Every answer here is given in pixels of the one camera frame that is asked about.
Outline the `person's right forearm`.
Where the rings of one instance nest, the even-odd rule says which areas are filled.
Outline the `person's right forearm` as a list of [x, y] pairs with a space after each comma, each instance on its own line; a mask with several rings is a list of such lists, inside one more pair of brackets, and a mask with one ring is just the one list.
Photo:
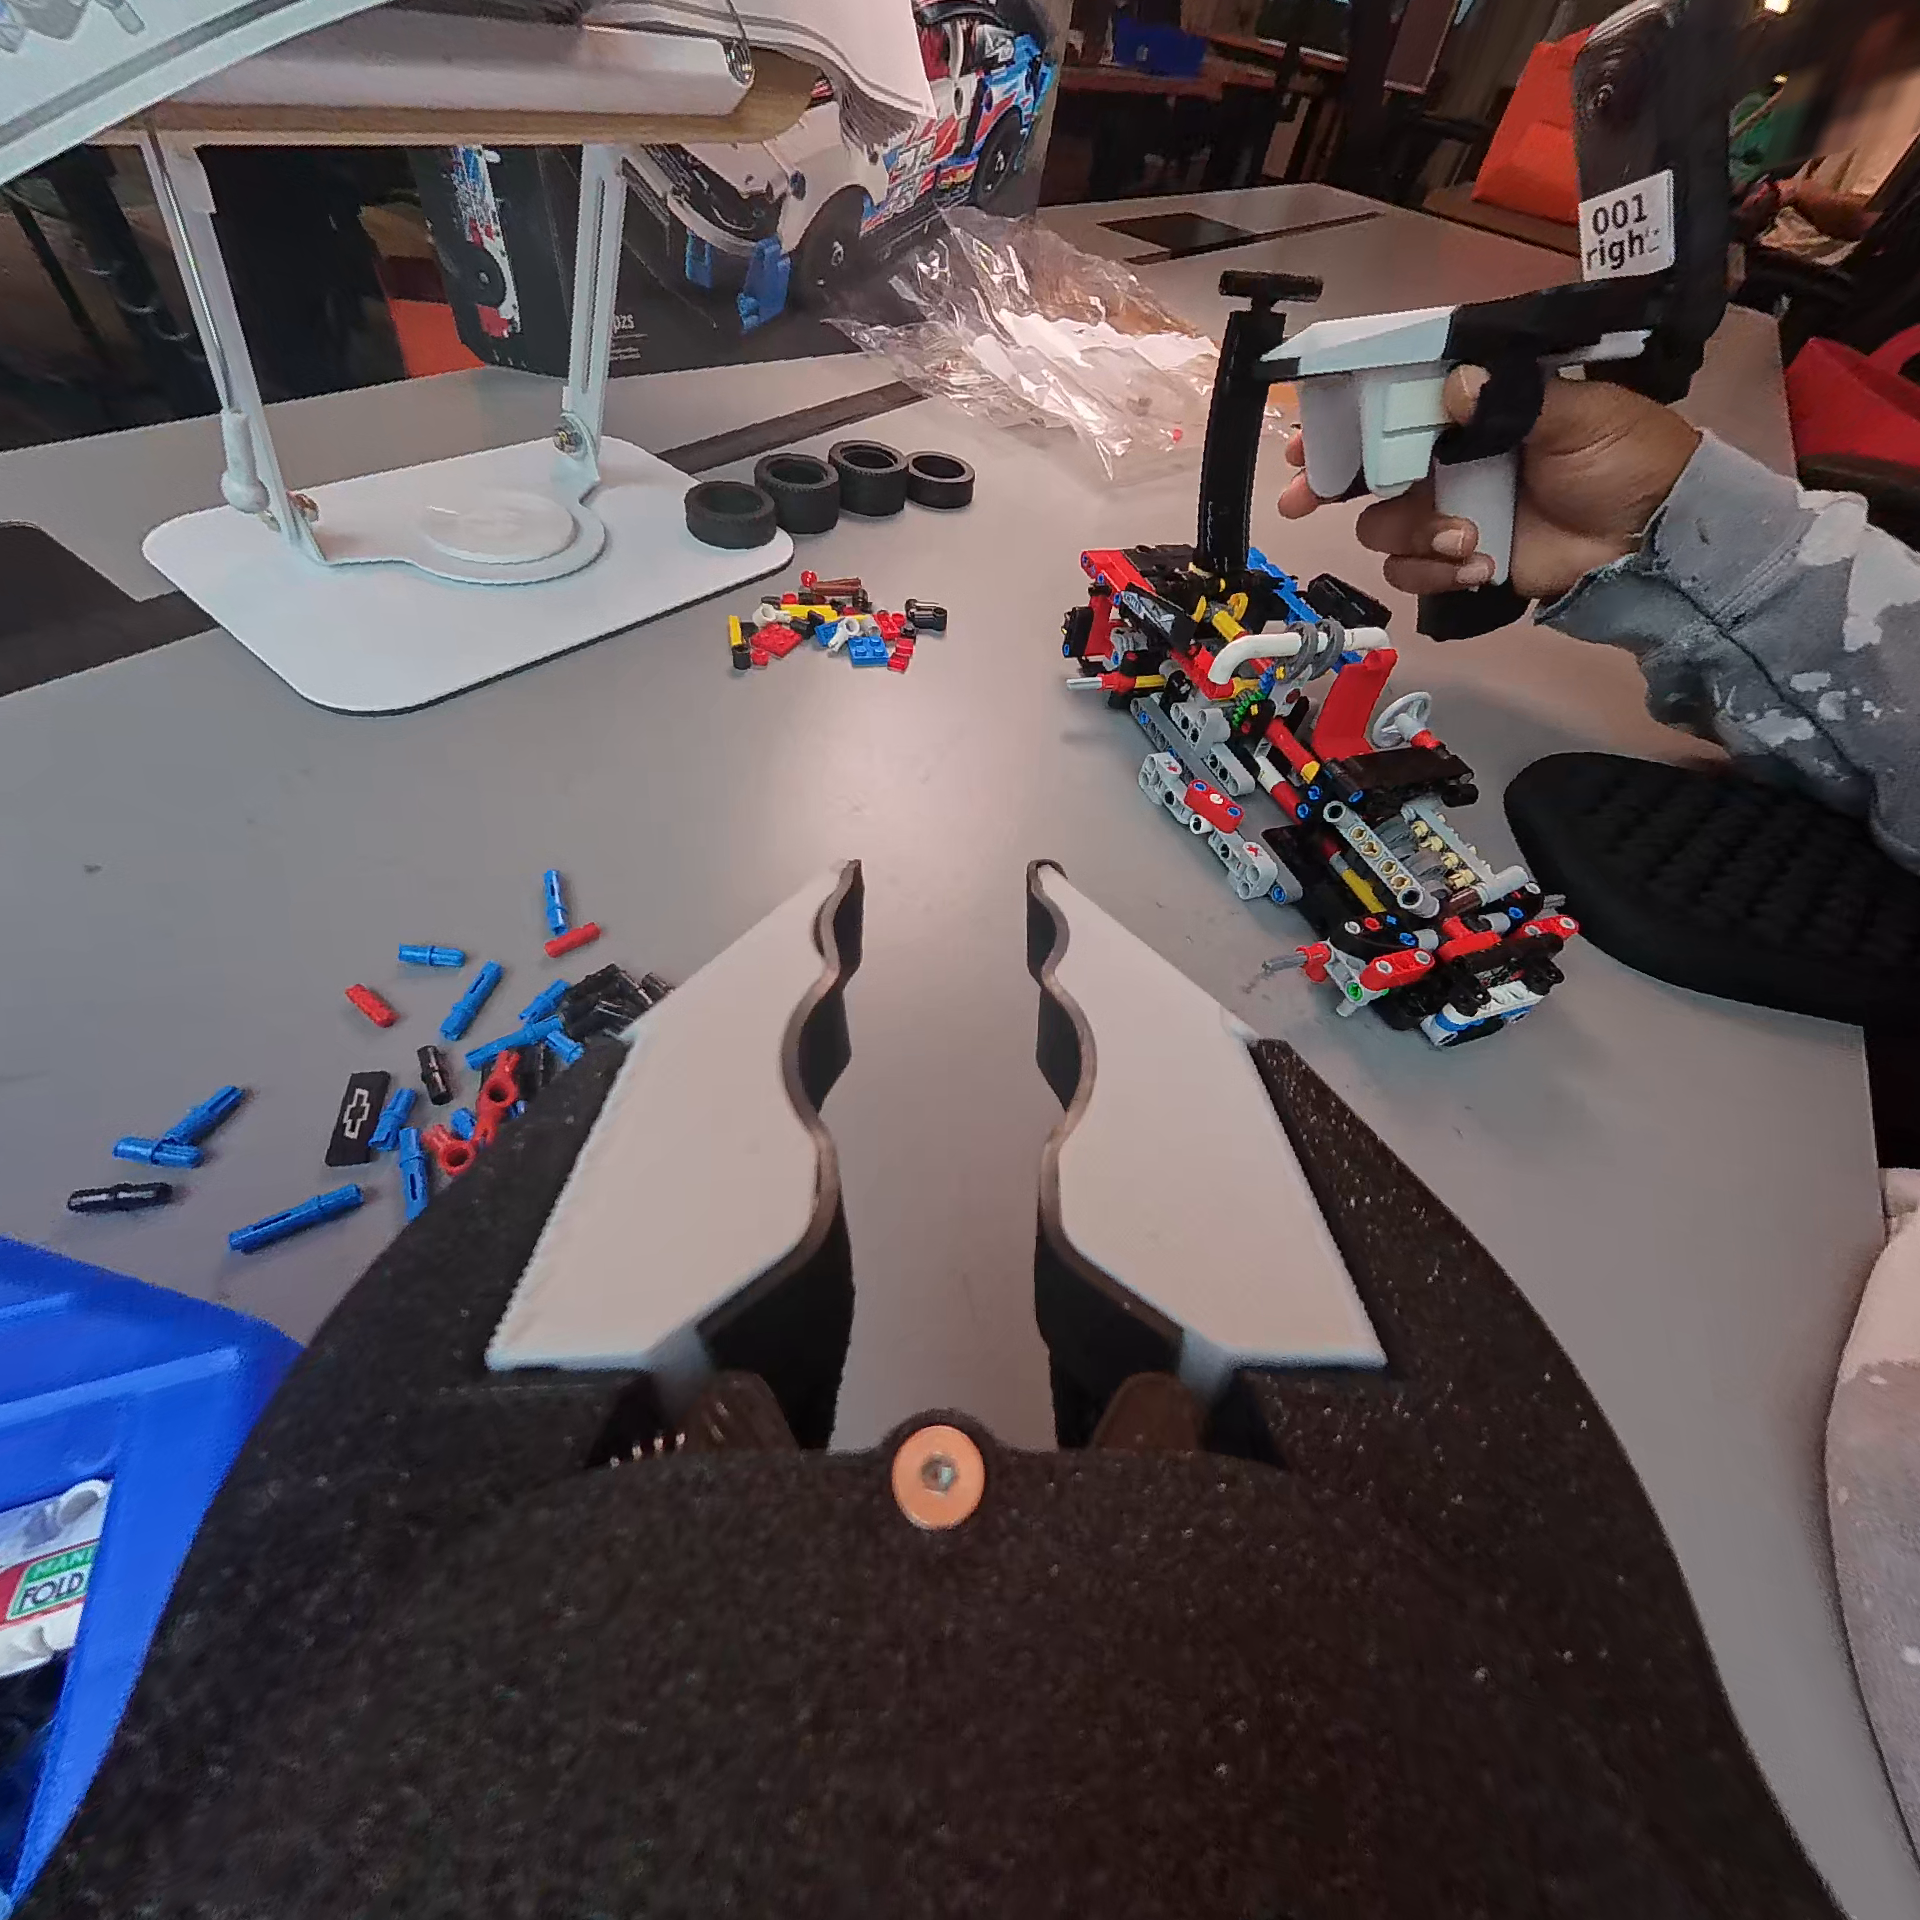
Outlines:
[[1536, 620], [1632, 653], [1658, 721], [1919, 874], [1919, 559], [1858, 495], [1703, 436], [1639, 549]]

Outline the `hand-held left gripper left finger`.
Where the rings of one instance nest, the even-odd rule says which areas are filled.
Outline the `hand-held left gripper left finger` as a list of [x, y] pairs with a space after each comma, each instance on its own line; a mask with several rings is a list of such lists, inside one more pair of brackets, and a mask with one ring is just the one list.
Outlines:
[[689, 1395], [825, 1252], [820, 1107], [847, 1067], [863, 867], [843, 860], [616, 1037], [617, 1069], [487, 1345], [492, 1375], [645, 1375]]

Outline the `pile of small colourful bricks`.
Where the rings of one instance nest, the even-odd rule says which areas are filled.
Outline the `pile of small colourful bricks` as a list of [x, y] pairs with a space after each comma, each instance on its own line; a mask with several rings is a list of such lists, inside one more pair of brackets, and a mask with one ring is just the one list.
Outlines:
[[948, 634], [948, 620], [937, 601], [907, 594], [889, 609], [859, 577], [804, 568], [793, 586], [762, 597], [747, 615], [728, 617], [728, 657], [739, 675], [808, 650], [904, 675], [924, 637]]

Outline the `black toy car box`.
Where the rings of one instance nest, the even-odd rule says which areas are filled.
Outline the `black toy car box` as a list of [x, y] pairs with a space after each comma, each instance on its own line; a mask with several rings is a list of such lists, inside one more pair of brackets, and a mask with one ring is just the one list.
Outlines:
[[[627, 159], [613, 376], [851, 353], [829, 313], [885, 284], [892, 257], [954, 208], [1033, 207], [1027, 175], [1060, 72], [1048, 4], [914, 4], [931, 117], [857, 140], [818, 81], [801, 121], [756, 147], [641, 147]], [[412, 152], [432, 257], [426, 293], [389, 272], [407, 376], [506, 368], [560, 377], [581, 187], [579, 148]]]

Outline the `printed paper packet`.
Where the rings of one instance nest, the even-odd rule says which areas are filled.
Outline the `printed paper packet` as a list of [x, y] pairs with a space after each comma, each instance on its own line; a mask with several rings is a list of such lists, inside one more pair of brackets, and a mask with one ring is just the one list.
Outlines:
[[2, 1679], [35, 1673], [79, 1642], [106, 1531], [109, 1479], [2, 1512]]

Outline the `long black plastic panel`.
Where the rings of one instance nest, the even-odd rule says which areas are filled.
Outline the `long black plastic panel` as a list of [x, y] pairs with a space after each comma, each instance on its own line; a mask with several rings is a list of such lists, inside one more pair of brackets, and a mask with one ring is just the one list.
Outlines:
[[1209, 579], [1249, 569], [1257, 452], [1267, 395], [1295, 380], [1285, 304], [1313, 304], [1323, 282], [1285, 272], [1224, 272], [1218, 293], [1241, 303], [1224, 328], [1207, 415], [1192, 563]]

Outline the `clear plastic bag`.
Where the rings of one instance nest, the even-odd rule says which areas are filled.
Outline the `clear plastic bag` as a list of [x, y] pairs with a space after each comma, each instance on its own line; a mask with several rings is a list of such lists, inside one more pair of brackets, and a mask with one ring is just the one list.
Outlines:
[[1069, 436], [1123, 484], [1203, 455], [1216, 338], [1028, 215], [944, 210], [824, 315], [916, 394]]

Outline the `blue plastic bin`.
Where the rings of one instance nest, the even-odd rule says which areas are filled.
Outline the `blue plastic bin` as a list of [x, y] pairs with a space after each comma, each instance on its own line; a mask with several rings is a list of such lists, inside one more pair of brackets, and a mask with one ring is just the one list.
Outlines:
[[79, 1812], [208, 1505], [297, 1355], [245, 1312], [4, 1240], [2, 1512], [112, 1481], [75, 1647], [4, 1680], [4, 1916]]

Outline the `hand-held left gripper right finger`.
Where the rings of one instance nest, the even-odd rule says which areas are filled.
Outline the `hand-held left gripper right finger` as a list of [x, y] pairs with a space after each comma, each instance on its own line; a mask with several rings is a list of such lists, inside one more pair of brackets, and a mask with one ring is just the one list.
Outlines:
[[1042, 1147], [1035, 1311], [1090, 1397], [1139, 1375], [1385, 1369], [1385, 1349], [1257, 1061], [1260, 1037], [1076, 889], [1027, 869]]

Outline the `black mesh pad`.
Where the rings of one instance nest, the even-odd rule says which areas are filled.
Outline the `black mesh pad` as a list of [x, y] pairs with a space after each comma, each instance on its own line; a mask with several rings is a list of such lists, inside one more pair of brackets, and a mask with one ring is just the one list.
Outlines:
[[1602, 752], [1505, 791], [1536, 880], [1674, 988], [1915, 1037], [1919, 879], [1863, 823], [1740, 775]]

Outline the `person's right hand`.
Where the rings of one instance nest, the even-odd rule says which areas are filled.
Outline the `person's right hand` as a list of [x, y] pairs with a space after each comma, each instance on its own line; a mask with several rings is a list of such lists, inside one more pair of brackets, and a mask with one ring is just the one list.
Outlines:
[[[1547, 604], [1642, 546], [1703, 436], [1692, 420], [1602, 380], [1555, 376], [1520, 451], [1507, 581]], [[1356, 522], [1385, 581], [1413, 594], [1475, 591], [1495, 577], [1472, 519], [1443, 512], [1434, 484], [1371, 498]]]

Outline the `grey desk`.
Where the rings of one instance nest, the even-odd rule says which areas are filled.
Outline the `grey desk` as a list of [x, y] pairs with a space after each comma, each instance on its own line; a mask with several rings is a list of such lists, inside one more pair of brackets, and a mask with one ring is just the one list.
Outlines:
[[801, 653], [739, 675], [721, 605], [445, 705], [343, 716], [221, 632], [4, 698], [4, 1234], [307, 1337], [397, 1225], [268, 1255], [226, 1234], [330, 1184], [349, 1069], [404, 1072], [457, 994], [449, 943], [547, 973], [557, 869], [601, 946], [685, 979], [857, 858], [867, 955], [827, 1101], [855, 1330], [835, 1440], [919, 1409], [1052, 1439], [1031, 1307], [1041, 1147], [1024, 864], [1295, 1044], [1456, 1212], [1568, 1347], [1649, 1489], [1747, 1519], [1820, 1496], [1823, 1432], [1881, 1244], [1851, 1028], [1676, 993], [1580, 946], [1512, 1036], [1458, 1051], [1257, 980], [1303, 937], [1240, 904], [1137, 791], [1139, 729], [1068, 692], [1088, 544], [1184, 537], [1186, 472], [1108, 487], [1076, 448], [924, 402], [867, 420], [977, 467], [970, 512], [849, 519], [820, 569], [929, 592], [951, 629], [895, 675]]

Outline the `person's pale clothing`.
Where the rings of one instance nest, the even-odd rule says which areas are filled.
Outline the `person's pale clothing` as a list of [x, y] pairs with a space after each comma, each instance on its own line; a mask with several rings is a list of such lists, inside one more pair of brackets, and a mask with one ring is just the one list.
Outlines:
[[1919, 1842], [1919, 1173], [1881, 1173], [1885, 1241], [1826, 1429], [1831, 1556], [1858, 1692]]

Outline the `brick-built toy car chassis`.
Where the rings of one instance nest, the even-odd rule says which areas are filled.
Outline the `brick-built toy car chassis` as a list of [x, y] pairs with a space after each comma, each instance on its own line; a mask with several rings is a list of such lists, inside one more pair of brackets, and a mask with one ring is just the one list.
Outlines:
[[1431, 729], [1431, 698], [1388, 698], [1391, 612], [1260, 552], [1207, 571], [1188, 546], [1081, 554], [1088, 597], [1063, 617], [1072, 690], [1143, 735], [1137, 785], [1199, 841], [1240, 901], [1296, 911], [1313, 940], [1283, 963], [1435, 1049], [1490, 1037], [1564, 980], [1577, 922], [1525, 864], [1456, 831], [1471, 764]]

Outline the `red chair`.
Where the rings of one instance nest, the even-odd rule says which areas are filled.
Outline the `red chair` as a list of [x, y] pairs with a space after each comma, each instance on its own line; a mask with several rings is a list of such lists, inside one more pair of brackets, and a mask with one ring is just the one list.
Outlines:
[[1872, 353], [1813, 338], [1783, 372], [1783, 391], [1799, 465], [1919, 469], [1919, 324]]

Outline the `white metal book stand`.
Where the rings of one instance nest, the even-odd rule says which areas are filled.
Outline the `white metal book stand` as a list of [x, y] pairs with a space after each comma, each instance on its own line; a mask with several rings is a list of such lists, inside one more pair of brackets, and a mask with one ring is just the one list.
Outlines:
[[[453, 96], [376, 99], [378, 73], [426, 73], [441, 48], [421, 13], [363, 7], [305, 37], [253, 47], [237, 32], [195, 87], [152, 96], [109, 125], [135, 141], [195, 308], [221, 402], [224, 506], [170, 519], [141, 556], [297, 696], [336, 713], [407, 713], [529, 666], [778, 573], [779, 530], [755, 552], [697, 543], [684, 472], [607, 433], [627, 159], [689, 117], [729, 138], [756, 111], [784, 131], [811, 72], [751, 32], [669, 13], [576, 27], [616, 60], [613, 105], [536, 108], [536, 76], [560, 51], [508, 52], [504, 105], [477, 99], [477, 56], [445, 64]], [[477, 148], [584, 148], [568, 376], [547, 439], [322, 484], [289, 487], [237, 313], [218, 199], [201, 152], [221, 145], [343, 148], [463, 138]]]

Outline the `orange chair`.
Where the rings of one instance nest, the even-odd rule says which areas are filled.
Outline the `orange chair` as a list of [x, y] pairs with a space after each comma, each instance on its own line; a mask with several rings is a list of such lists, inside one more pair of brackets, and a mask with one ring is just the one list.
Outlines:
[[1577, 221], [1575, 63], [1591, 29], [1539, 42], [1497, 121], [1472, 201], [1551, 225]]

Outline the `pile of blue red pins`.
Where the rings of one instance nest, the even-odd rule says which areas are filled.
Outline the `pile of blue red pins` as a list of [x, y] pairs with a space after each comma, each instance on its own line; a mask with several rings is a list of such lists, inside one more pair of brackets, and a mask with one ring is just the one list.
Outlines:
[[[441, 1184], [464, 1176], [544, 1088], [585, 1057], [587, 1041], [624, 1033], [674, 989], [658, 971], [620, 963], [576, 979], [551, 977], [501, 1036], [472, 1044], [508, 970], [493, 960], [473, 965], [463, 946], [450, 945], [397, 945], [396, 963], [400, 970], [457, 977], [459, 994], [435, 1037], [416, 1047], [412, 1072], [389, 1072], [391, 1097], [378, 1125], [376, 1159], [353, 1168], [322, 1165], [328, 1173], [396, 1170], [402, 1221], [421, 1219]], [[249, 1099], [249, 1088], [224, 1083], [159, 1132], [114, 1138], [120, 1176], [72, 1192], [64, 1212], [74, 1219], [120, 1219], [171, 1208], [183, 1196], [179, 1177], [204, 1170], [208, 1147]]]

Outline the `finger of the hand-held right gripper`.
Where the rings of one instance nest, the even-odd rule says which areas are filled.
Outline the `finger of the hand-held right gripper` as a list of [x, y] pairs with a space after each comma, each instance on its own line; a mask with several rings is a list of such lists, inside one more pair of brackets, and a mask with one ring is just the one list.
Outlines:
[[1317, 320], [1267, 356], [1269, 372], [1369, 372], [1449, 361], [1451, 304], [1383, 315]]

